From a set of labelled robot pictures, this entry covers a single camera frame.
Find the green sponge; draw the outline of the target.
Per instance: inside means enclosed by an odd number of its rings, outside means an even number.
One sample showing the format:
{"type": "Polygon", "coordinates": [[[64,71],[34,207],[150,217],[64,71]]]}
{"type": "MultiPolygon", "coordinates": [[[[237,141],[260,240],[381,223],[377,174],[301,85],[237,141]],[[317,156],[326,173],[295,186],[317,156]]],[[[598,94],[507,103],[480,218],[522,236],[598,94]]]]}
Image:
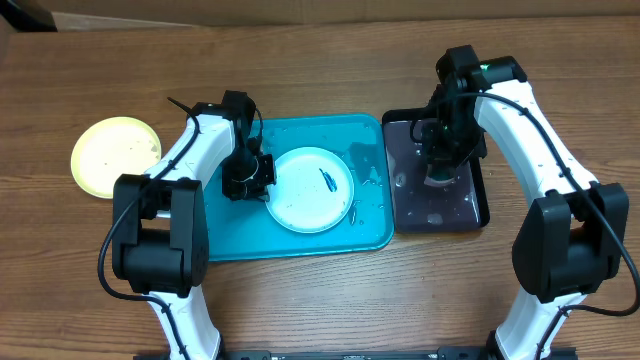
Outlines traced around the green sponge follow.
{"type": "Polygon", "coordinates": [[[455,171],[448,168],[427,168],[424,184],[431,187],[445,187],[454,182],[455,171]]]}

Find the yellow plate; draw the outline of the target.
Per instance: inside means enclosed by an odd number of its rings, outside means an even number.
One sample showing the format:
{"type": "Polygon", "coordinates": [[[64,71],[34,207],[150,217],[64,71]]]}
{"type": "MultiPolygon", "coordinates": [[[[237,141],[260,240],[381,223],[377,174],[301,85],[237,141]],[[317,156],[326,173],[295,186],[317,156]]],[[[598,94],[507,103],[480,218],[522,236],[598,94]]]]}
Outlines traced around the yellow plate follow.
{"type": "Polygon", "coordinates": [[[92,125],[76,141],[71,173],[88,194],[112,199],[122,174],[143,174],[160,161],[161,153],[160,139],[149,125],[132,117],[111,117],[92,125]]]}

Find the light blue plate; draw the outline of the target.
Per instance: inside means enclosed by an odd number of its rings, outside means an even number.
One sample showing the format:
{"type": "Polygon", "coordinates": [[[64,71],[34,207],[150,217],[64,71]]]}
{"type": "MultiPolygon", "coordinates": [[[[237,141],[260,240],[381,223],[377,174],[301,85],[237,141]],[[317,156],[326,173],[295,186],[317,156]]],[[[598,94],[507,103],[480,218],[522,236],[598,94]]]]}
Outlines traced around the light blue plate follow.
{"type": "Polygon", "coordinates": [[[270,215],[294,232],[313,234],[336,226],[355,196],[350,169],[334,153],[301,147],[275,161],[276,183],[268,187],[270,215]]]}

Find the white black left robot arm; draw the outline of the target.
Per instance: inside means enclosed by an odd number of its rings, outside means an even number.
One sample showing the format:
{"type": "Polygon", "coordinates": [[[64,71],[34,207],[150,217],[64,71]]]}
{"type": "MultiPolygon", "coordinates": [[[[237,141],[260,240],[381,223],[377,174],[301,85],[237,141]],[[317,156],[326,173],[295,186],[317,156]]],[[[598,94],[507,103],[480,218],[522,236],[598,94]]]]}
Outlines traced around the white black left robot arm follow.
{"type": "Polygon", "coordinates": [[[209,263],[204,189],[220,170],[229,200],[266,202],[275,166],[262,151],[263,137],[251,134],[262,115],[245,94],[182,109],[187,126],[166,156],[143,175],[116,180],[97,273],[110,296],[150,305],[168,358],[220,359],[222,337],[202,290],[209,263]]]}

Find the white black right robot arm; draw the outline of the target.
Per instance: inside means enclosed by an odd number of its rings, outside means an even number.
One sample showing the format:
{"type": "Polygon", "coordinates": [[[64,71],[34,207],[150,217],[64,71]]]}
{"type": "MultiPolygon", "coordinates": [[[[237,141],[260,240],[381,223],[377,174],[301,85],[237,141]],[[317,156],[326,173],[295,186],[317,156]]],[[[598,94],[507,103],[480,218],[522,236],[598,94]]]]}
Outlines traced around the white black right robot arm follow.
{"type": "Polygon", "coordinates": [[[618,184],[601,184],[568,151],[544,117],[524,70],[511,56],[480,61],[470,47],[437,62],[440,80],[424,110],[418,139],[426,183],[453,181],[458,167],[485,151],[490,136],[521,184],[528,213],[512,247],[520,290],[506,320],[488,339],[489,359],[548,359],[551,344],[575,311],[626,317],[585,304],[587,295],[627,265],[623,244],[629,199],[618,184]]]}

